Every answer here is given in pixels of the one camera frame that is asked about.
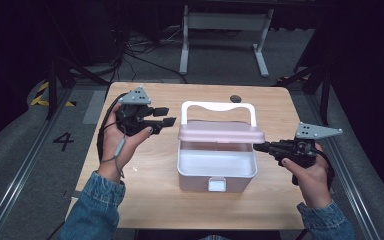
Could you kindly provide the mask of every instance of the printed number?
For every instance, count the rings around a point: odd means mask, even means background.
[[[62,152],[65,151],[65,148],[67,147],[67,143],[72,143],[74,142],[74,140],[70,140],[70,137],[71,137],[71,133],[64,133],[61,137],[57,138],[54,140],[54,143],[64,143],[64,145],[62,146]]]

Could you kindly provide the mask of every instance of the gray bracket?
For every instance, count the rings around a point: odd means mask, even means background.
[[[130,91],[118,100],[121,104],[147,105],[151,104],[151,99],[146,94],[142,86]]]
[[[300,122],[295,137],[300,139],[320,139],[339,134],[342,134],[341,128],[327,128]]]

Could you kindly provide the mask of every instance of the denim jacket sleeve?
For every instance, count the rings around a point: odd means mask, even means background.
[[[351,223],[333,200],[323,208],[308,208],[304,203],[300,203],[297,208],[301,213],[304,227],[313,239],[355,239]]]
[[[125,185],[93,172],[67,217],[58,239],[111,239]]]

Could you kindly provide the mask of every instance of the table top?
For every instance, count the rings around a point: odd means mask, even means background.
[[[113,83],[87,153],[76,190],[81,191],[98,168],[97,131],[108,107],[121,93],[142,86],[152,103],[168,107],[175,125],[152,135],[124,167],[126,195],[119,206],[119,228],[134,229],[303,229],[296,205],[303,201],[292,174],[267,153],[255,152],[258,173],[242,193],[188,192],[179,187],[177,170],[181,105],[185,101],[230,102],[232,95],[256,109],[257,125],[266,141],[293,139],[299,124],[284,88],[167,83]],[[188,119],[249,122],[247,109],[212,112],[188,110]]]

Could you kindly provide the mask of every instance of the person's left hand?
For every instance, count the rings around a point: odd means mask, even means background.
[[[118,155],[118,157],[112,161],[101,162],[97,173],[104,178],[107,178],[116,183],[120,182],[121,174],[117,170],[123,169],[123,167],[130,161],[136,148],[152,134],[152,127],[147,127],[136,135],[128,137],[118,129],[117,124],[113,124],[116,121],[116,112],[120,109],[121,104],[117,103],[108,117],[105,126],[108,126],[104,130],[103,141],[103,153],[102,160],[111,159],[114,157],[114,152],[124,138],[124,146]]]

